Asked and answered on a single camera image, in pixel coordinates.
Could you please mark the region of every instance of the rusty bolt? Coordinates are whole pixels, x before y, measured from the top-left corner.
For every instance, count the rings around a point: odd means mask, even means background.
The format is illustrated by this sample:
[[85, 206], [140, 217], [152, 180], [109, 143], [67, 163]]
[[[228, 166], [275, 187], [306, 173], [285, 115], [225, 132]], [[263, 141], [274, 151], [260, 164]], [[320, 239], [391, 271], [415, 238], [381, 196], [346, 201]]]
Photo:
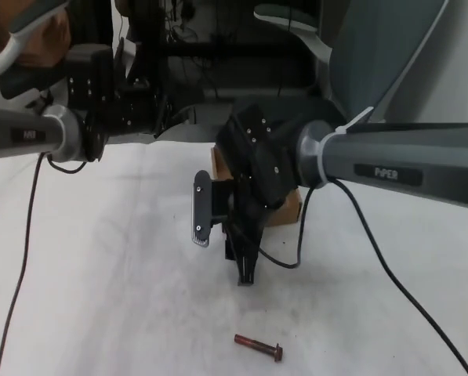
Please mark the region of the rusty bolt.
[[273, 356], [275, 362], [280, 362], [282, 360], [282, 347], [280, 347], [278, 343], [275, 347], [273, 347], [265, 343], [255, 341], [254, 339], [243, 337], [239, 334], [235, 335], [234, 341], [239, 345], [243, 345], [249, 347], [250, 349], [254, 349], [256, 351], [260, 351], [261, 353]]

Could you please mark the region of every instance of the white armrest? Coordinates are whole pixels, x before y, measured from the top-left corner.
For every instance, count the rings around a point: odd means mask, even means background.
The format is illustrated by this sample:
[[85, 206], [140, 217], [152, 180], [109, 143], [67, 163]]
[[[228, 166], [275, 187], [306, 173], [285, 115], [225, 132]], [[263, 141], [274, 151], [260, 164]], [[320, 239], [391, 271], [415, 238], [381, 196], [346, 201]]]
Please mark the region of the white armrest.
[[291, 26], [289, 20], [286, 18], [280, 18], [275, 16], [262, 16], [256, 11], [254, 12], [255, 17], [258, 20], [268, 22], [276, 25], [284, 30], [291, 31], [294, 35], [300, 38], [308, 49], [323, 63], [329, 63], [331, 57], [332, 48], [326, 45], [318, 36], [317, 28], [301, 23], [295, 20], [291, 20]]
[[67, 2], [49, 10], [47, 13], [42, 14], [39, 18], [29, 23], [26, 27], [21, 28], [16, 33], [11, 33], [9, 41], [5, 48], [0, 52], [0, 74], [7, 71], [13, 65], [16, 58], [21, 54], [24, 46], [27, 44], [31, 33], [49, 18], [61, 12], [67, 6]]

